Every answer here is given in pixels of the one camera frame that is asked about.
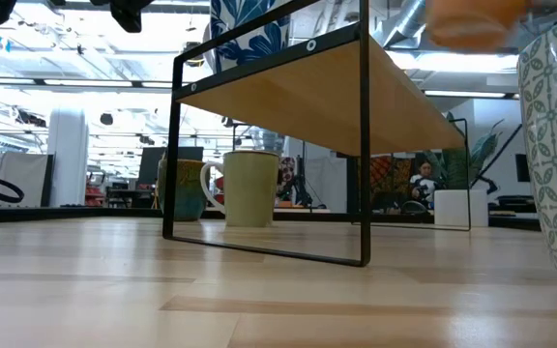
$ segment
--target white column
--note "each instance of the white column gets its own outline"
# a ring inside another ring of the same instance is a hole
[[[48,153],[55,155],[50,206],[85,203],[89,127],[82,108],[53,108],[48,126]]]

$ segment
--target ceiling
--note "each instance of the ceiling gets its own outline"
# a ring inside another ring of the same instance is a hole
[[[370,3],[371,30],[378,32],[401,8],[401,0],[371,0]],[[349,23],[346,17],[357,11],[358,1],[355,0],[312,4],[292,15],[291,42],[295,44],[344,26]],[[203,41],[209,23],[208,13],[209,1],[157,0],[144,10],[142,32],[130,34],[111,17],[108,7],[95,7],[89,0],[68,0],[65,7],[54,7],[47,0],[18,0],[11,19],[0,26],[3,39],[0,41],[4,43],[3,47],[0,43],[0,77],[170,81],[173,58],[186,43]],[[10,43],[9,51],[6,41]],[[427,52],[415,49],[402,50],[393,56],[400,67],[403,60],[409,60],[405,63],[409,67],[402,68],[421,89],[516,93],[514,72],[420,69],[425,54]],[[195,81],[211,73],[207,64],[200,68],[186,67],[184,80]],[[21,147],[37,153],[46,150],[45,129],[16,122],[18,110],[35,114],[48,124],[53,107],[82,103],[86,105],[93,134],[90,163],[108,165],[123,172],[125,167],[138,166],[141,148],[147,146],[138,141],[139,133],[151,134],[155,146],[166,142],[169,90],[149,92],[0,85],[0,149]],[[445,111],[457,100],[435,99],[434,102]],[[113,115],[113,126],[107,127],[100,122],[105,112]],[[232,129],[222,125],[219,115],[185,107],[182,133],[198,137],[184,137],[182,142],[194,144],[196,141],[197,145],[202,142],[208,157],[231,149],[231,132]],[[126,133],[126,136],[113,133]],[[243,145],[252,147],[253,141],[244,139]],[[133,176],[134,172],[128,170],[128,174]]]

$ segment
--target orange object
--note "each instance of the orange object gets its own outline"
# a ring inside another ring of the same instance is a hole
[[[426,31],[439,45],[493,50],[504,45],[531,0],[433,0],[426,2]]]

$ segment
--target exposed duct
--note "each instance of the exposed duct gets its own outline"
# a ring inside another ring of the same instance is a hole
[[[406,0],[396,18],[395,28],[384,41],[384,47],[414,38],[424,27],[425,0]]]

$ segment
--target wooden table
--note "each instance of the wooden table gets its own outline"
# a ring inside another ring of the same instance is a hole
[[[353,256],[359,232],[176,230],[336,256]],[[358,269],[166,241],[158,218],[0,223],[0,348],[557,348],[541,233],[371,234],[371,263]]]

